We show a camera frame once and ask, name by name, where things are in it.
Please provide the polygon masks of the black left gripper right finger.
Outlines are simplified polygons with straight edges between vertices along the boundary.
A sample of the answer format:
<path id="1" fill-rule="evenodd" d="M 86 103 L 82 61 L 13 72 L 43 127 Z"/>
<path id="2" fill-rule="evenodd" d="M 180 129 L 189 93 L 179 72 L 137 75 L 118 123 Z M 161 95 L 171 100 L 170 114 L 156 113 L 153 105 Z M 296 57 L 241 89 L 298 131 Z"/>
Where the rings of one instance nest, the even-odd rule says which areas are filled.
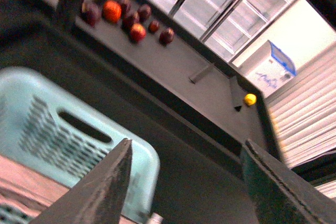
<path id="1" fill-rule="evenodd" d="M 335 223 L 335 202 L 253 141 L 240 160 L 259 223 Z"/>

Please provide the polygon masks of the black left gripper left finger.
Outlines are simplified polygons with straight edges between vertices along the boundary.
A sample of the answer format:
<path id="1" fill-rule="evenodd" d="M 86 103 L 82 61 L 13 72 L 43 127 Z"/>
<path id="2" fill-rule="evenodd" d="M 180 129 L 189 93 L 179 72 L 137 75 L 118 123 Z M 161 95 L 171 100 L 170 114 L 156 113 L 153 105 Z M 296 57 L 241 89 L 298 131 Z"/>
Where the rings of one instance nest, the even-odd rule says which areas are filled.
<path id="1" fill-rule="evenodd" d="M 31 223 L 119 223 L 130 182 L 132 154 L 132 141 L 123 139 Z"/>

